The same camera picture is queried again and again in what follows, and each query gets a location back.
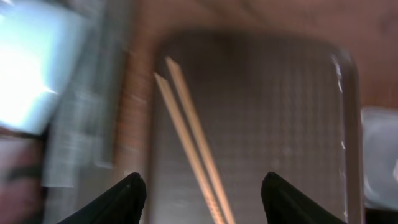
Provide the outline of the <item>grey plastic dishwasher rack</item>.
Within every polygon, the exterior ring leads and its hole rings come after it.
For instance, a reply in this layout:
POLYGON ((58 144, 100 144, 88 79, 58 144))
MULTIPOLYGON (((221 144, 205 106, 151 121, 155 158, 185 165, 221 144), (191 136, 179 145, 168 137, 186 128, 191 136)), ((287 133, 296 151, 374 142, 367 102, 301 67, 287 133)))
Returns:
POLYGON ((131 36, 130 0, 73 1, 89 21, 75 73, 50 126, 44 222, 57 223, 108 190, 121 81, 131 36))

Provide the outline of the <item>clear plastic waste bin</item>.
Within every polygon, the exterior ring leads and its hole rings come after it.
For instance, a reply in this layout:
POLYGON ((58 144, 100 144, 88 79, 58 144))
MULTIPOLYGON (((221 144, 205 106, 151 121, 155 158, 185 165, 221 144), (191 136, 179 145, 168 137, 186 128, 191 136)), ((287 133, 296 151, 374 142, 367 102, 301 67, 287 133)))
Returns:
POLYGON ((397 111, 363 108, 361 122, 366 206, 397 210, 397 111))

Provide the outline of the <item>wooden chopstick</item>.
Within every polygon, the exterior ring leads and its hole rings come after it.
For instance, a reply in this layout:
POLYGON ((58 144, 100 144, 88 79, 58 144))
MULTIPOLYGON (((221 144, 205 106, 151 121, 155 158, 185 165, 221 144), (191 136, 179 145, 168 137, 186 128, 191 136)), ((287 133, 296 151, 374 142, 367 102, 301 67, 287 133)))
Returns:
POLYGON ((176 99, 171 91, 171 87, 168 81, 165 78, 161 77, 158 73, 154 73, 154 76, 160 89, 161 95, 165 101, 166 107, 169 111, 180 142, 187 155, 190 166, 193 170, 193 173, 195 174, 195 178, 200 186, 206 205, 211 213, 212 219, 215 224, 225 224, 223 215, 221 214, 212 188, 210 187, 208 179, 205 175, 205 171, 203 170, 193 141, 184 123, 176 99))
POLYGON ((212 188, 221 214, 223 215, 224 222, 228 224, 235 224, 236 221, 234 219, 233 212, 224 191, 224 187, 216 168, 213 156, 211 155, 210 147, 206 140, 205 133, 202 129, 194 103, 190 96, 182 69, 177 62, 172 60, 169 56, 165 58, 165 61, 171 74, 174 86, 177 90, 179 101, 181 102, 183 108, 180 109, 178 103, 177 105, 193 141, 195 150, 198 154, 203 170, 205 171, 205 175, 208 179, 210 187, 212 188))

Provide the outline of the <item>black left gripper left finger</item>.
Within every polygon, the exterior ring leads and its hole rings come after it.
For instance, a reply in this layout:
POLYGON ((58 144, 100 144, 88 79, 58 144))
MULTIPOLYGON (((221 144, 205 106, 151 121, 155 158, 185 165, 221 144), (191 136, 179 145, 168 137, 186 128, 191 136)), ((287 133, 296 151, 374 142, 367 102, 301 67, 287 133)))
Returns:
POLYGON ((139 224, 146 197, 143 178, 133 172, 59 224, 139 224))

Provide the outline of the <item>light blue bowl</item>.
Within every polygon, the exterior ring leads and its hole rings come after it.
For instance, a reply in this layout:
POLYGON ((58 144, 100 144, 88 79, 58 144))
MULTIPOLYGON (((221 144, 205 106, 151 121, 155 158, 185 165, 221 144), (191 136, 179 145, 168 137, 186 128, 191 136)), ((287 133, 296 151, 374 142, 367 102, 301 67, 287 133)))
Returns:
POLYGON ((1 126, 40 135, 72 78, 88 32, 47 1, 1 1, 1 126))

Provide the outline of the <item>dark brown serving tray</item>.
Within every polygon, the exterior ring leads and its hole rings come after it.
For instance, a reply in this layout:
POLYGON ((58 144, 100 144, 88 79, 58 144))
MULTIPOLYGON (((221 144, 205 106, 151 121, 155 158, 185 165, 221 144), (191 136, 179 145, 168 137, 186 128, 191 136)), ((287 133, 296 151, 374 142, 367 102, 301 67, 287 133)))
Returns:
POLYGON ((236 223, 265 223, 275 172, 348 223, 364 221, 358 73, 345 49, 267 33, 186 30, 155 70, 180 65, 236 223))

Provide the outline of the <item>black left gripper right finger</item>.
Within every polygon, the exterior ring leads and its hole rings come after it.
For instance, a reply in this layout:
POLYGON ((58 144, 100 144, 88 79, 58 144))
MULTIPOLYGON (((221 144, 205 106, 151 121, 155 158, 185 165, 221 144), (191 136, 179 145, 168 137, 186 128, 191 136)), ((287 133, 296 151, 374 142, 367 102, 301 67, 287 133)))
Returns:
POLYGON ((262 181, 261 198, 268 224, 345 224, 275 172, 262 181))

